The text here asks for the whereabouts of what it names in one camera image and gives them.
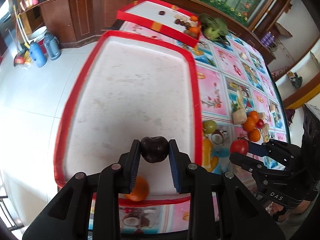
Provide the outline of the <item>orange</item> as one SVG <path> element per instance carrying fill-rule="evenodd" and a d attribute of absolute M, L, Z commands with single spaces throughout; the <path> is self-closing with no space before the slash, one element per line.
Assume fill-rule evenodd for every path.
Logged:
<path fill-rule="evenodd" d="M 198 27 L 189 27 L 188 29 L 193 34 L 198 34 L 200 32 L 200 29 Z"/>
<path fill-rule="evenodd" d="M 258 142 L 261 138 L 259 129 L 255 128 L 252 131 L 250 131 L 248 134 L 248 138 L 252 142 Z"/>
<path fill-rule="evenodd" d="M 136 178 L 135 187 L 130 194 L 125 194 L 125 198 L 134 201 L 140 202 L 145 200 L 149 195 L 149 184 L 146 179 L 141 176 Z"/>
<path fill-rule="evenodd" d="M 243 124 L 243 129 L 246 132 L 251 132 L 255 129 L 255 124 L 255 120 L 252 117 L 248 116 L 246 122 Z"/>
<path fill-rule="evenodd" d="M 257 123 L 259 121 L 259 114 L 257 111 L 250 111 L 248 113 L 248 117 L 252 118 L 255 123 Z"/>

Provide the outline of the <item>orange top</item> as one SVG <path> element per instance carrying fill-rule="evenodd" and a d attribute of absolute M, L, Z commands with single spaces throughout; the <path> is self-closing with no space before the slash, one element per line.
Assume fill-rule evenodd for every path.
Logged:
<path fill-rule="evenodd" d="M 259 121 L 259 114 L 257 111 L 250 111 L 248 113 L 248 117 L 252 118 L 255 123 L 257 123 Z"/>

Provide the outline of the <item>green grape tomato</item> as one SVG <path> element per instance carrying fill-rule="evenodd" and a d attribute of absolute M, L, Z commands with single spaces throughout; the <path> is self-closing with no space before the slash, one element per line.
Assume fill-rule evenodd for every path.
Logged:
<path fill-rule="evenodd" d="M 212 134 L 216 131 L 217 124 L 214 120 L 205 120 L 202 123 L 202 127 L 205 134 Z"/>

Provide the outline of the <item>dark purple plum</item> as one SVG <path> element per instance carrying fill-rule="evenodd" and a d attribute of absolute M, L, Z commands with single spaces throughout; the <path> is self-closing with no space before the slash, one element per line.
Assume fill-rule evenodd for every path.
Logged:
<path fill-rule="evenodd" d="M 165 137 L 144 137 L 140 142 L 140 154 L 148 163 L 160 163 L 169 155 L 169 143 Z"/>

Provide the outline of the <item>red cherry tomato far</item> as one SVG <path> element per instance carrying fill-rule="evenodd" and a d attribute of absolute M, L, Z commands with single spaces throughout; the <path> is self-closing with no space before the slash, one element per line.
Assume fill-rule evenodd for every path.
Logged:
<path fill-rule="evenodd" d="M 263 126 L 264 126 L 264 121 L 263 121 L 262 119 L 259 119 L 259 120 L 256 122 L 256 124 L 255 124 L 255 127 L 256 127 L 257 129 L 262 129 Z"/>

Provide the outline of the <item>floral plastic tablecloth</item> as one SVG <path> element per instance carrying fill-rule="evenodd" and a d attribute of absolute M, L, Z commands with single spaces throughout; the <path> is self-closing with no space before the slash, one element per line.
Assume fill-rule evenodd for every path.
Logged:
<path fill-rule="evenodd" d="M 264 123 L 270 126 L 270 139 L 286 141 L 287 135 L 280 109 L 280 100 L 262 56 L 238 37 L 228 34 L 228 43 L 201 38 L 194 48 L 176 41 L 189 51 L 195 62 L 200 91 L 202 121 L 214 120 L 217 129 L 202 136 L 202 166 L 214 174 L 231 171 L 257 194 L 250 173 L 229 161 L 230 145 L 235 139 L 248 138 L 242 125 L 233 124 L 232 113 L 245 109 L 264 112 Z"/>

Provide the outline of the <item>purple bottles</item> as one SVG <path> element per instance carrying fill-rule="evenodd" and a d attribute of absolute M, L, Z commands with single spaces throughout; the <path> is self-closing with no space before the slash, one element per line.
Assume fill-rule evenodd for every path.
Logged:
<path fill-rule="evenodd" d="M 261 39 L 261 42 L 265 47 L 270 46 L 273 41 L 274 41 L 274 36 L 270 31 L 268 31 Z"/>

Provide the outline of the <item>large red white tray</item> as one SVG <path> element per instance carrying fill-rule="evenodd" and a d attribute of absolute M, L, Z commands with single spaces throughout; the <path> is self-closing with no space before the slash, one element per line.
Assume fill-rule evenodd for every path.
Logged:
<path fill-rule="evenodd" d="M 202 121 L 195 61 L 174 44 L 125 31 L 102 35 L 80 70 L 56 137 L 54 177 L 101 172 L 135 139 L 174 139 L 201 162 Z"/>

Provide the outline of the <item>green bok choy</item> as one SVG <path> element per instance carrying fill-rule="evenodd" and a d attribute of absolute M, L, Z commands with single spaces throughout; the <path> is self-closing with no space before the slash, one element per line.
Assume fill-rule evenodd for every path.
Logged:
<path fill-rule="evenodd" d="M 199 16 L 201 31 L 205 38 L 212 42 L 228 43 L 226 36 L 229 30 L 222 18 L 211 17 L 208 14 Z"/>

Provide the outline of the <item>blue thermos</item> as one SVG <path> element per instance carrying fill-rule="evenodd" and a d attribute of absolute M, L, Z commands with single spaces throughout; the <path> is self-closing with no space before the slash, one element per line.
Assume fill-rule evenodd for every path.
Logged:
<path fill-rule="evenodd" d="M 39 68 L 43 67 L 47 63 L 47 58 L 38 43 L 31 41 L 29 45 L 29 54 Z"/>

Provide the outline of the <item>grey thermos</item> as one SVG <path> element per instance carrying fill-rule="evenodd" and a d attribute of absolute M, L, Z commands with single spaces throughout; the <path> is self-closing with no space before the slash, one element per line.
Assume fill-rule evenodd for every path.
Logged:
<path fill-rule="evenodd" d="M 43 44 L 51 60 L 57 60 L 61 56 L 59 41 L 57 37 L 55 37 L 50 32 L 45 33 Z"/>

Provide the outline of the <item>far red white tray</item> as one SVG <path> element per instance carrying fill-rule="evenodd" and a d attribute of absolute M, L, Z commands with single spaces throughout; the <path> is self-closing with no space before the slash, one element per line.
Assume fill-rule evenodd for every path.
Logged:
<path fill-rule="evenodd" d="M 176 16 L 189 20 L 193 14 L 176 5 L 160 0 L 136 0 L 117 11 L 116 18 L 149 28 L 194 48 L 200 38 L 184 33 L 185 27 L 176 24 Z"/>

